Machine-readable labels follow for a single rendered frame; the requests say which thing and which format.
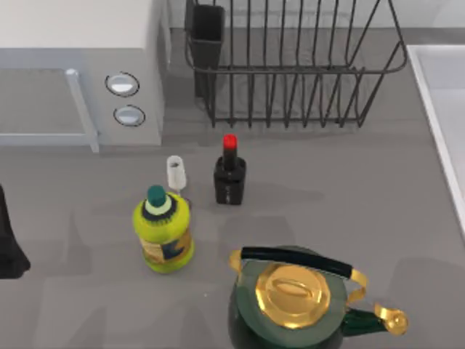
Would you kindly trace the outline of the black bottle with red cap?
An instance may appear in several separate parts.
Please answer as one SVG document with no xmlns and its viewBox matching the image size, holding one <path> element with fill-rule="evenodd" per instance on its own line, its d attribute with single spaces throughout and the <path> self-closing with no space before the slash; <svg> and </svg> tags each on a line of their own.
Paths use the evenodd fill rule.
<svg viewBox="0 0 465 349">
<path fill-rule="evenodd" d="M 218 204 L 241 205 L 246 182 L 246 161 L 238 155 L 238 138 L 225 134 L 222 155 L 214 166 L 215 199 Z"/>
</svg>

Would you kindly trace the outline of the yellow-green bottle with green cap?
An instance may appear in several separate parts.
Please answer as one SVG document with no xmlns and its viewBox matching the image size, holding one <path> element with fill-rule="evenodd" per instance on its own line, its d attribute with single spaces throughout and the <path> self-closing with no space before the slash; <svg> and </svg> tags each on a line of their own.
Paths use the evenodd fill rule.
<svg viewBox="0 0 465 349">
<path fill-rule="evenodd" d="M 132 224 L 150 269 L 167 274 L 189 263 L 195 251 L 190 218 L 189 201 L 161 185 L 148 188 L 133 211 Z"/>
</svg>

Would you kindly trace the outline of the small microwave knob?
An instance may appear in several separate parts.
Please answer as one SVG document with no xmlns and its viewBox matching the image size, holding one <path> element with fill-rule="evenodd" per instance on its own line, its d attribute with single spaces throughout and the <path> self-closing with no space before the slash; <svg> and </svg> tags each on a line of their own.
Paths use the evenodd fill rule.
<svg viewBox="0 0 465 349">
<path fill-rule="evenodd" d="M 125 105 L 113 111 L 113 118 L 122 126 L 138 127 L 145 122 L 145 112 L 135 105 Z"/>
</svg>

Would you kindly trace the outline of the black cutlery holder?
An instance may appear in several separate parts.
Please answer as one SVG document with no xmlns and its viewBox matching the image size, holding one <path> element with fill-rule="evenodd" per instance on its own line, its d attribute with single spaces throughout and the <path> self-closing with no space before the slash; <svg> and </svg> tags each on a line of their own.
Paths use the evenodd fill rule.
<svg viewBox="0 0 465 349">
<path fill-rule="evenodd" d="M 206 97 L 210 74 L 219 66 L 225 31 L 225 8 L 216 4 L 199 4 L 186 0 L 185 30 L 193 59 L 195 96 Z"/>
</svg>

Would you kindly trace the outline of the large microwave knob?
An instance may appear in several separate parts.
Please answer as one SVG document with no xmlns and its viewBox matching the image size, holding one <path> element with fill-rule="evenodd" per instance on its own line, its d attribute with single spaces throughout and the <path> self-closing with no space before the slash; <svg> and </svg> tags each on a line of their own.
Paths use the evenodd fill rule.
<svg viewBox="0 0 465 349">
<path fill-rule="evenodd" d="M 139 80 L 127 72 L 119 72 L 105 77 L 105 87 L 118 97 L 131 97 L 140 90 Z"/>
</svg>

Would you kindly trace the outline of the green and gold kettle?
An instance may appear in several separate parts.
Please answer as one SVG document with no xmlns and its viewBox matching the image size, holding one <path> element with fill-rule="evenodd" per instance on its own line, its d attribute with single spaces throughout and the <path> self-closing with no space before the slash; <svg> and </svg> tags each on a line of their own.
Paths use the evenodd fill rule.
<svg viewBox="0 0 465 349">
<path fill-rule="evenodd" d="M 237 273 L 229 317 L 250 349 L 341 349 L 348 337 L 408 330 L 400 309 L 354 308 L 367 277 L 311 249 L 244 246 L 230 253 L 229 264 Z"/>
</svg>

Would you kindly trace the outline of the pale microwave oven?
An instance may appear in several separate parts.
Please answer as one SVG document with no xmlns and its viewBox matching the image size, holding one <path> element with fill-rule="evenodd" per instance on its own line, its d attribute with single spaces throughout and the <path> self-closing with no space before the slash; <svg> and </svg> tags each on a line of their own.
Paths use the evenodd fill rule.
<svg viewBox="0 0 465 349">
<path fill-rule="evenodd" d="M 76 69 L 100 147 L 161 144 L 170 54 L 167 0 L 0 0 L 0 68 Z M 140 82 L 131 97 L 105 87 L 121 71 Z M 145 122 L 120 125 L 113 111 L 125 105 L 142 109 Z"/>
</svg>

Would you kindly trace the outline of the microwave oven door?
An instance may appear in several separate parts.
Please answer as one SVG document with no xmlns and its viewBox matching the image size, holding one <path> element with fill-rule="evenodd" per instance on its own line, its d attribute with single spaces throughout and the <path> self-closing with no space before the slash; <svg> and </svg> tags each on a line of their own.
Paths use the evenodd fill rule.
<svg viewBox="0 0 465 349">
<path fill-rule="evenodd" d="M 73 68 L 0 68 L 1 146 L 85 146 L 98 131 Z"/>
</svg>

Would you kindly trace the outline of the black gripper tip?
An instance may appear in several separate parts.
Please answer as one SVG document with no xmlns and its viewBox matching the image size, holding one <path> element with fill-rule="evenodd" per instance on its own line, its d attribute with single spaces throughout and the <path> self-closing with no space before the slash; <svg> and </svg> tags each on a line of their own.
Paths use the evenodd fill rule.
<svg viewBox="0 0 465 349">
<path fill-rule="evenodd" d="M 0 280 L 19 279 L 30 269 L 31 262 L 15 238 L 0 184 Z"/>
</svg>

